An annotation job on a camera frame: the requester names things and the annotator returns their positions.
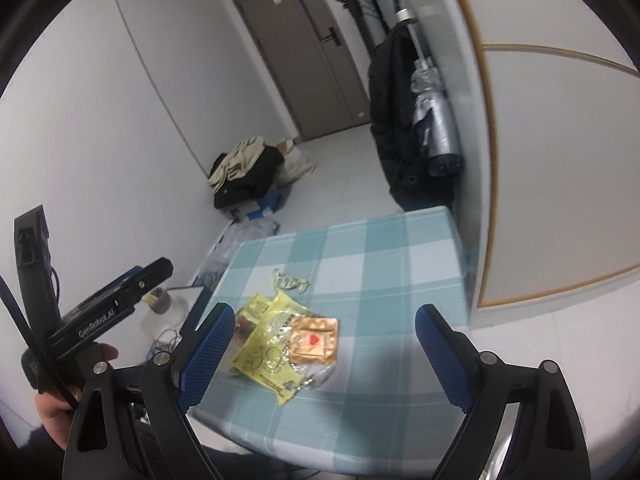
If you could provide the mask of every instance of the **black door handle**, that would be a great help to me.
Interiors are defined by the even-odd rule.
[[[340,41],[340,38],[338,37],[338,33],[335,31],[335,28],[333,27],[329,27],[329,35],[325,36],[324,38],[320,38],[320,41],[329,41],[329,40],[334,40],[335,46],[341,46],[342,42]]]

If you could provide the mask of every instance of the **door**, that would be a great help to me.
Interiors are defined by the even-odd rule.
[[[324,0],[235,0],[303,139],[369,122],[369,101]]]

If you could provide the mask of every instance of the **teal and white tablecloth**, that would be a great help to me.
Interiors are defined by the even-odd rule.
[[[462,245],[446,208],[397,214],[244,243],[203,318],[273,296],[273,269],[307,278],[287,291],[340,320],[338,364],[317,390],[283,406],[245,376],[216,374],[191,415],[249,449],[344,474],[422,476],[435,469],[463,415],[448,403],[414,332],[433,303],[466,325]]]

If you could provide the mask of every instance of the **table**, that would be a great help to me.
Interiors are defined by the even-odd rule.
[[[338,364],[317,390],[283,406],[244,376],[216,374],[190,415],[285,462],[343,474],[421,476],[434,471],[463,415],[446,399],[414,333],[414,315],[435,304],[466,325],[462,244],[444,207],[244,243],[204,317],[273,296],[278,268],[308,278],[313,312],[340,320]]]

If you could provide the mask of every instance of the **hand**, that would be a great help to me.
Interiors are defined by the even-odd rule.
[[[100,343],[100,351],[105,361],[111,361],[118,357],[118,350],[105,343]],[[70,386],[69,390],[76,399],[80,399],[81,392],[76,386]],[[49,433],[56,444],[66,450],[66,443],[71,432],[71,407],[57,390],[37,394],[35,403],[45,431]]]

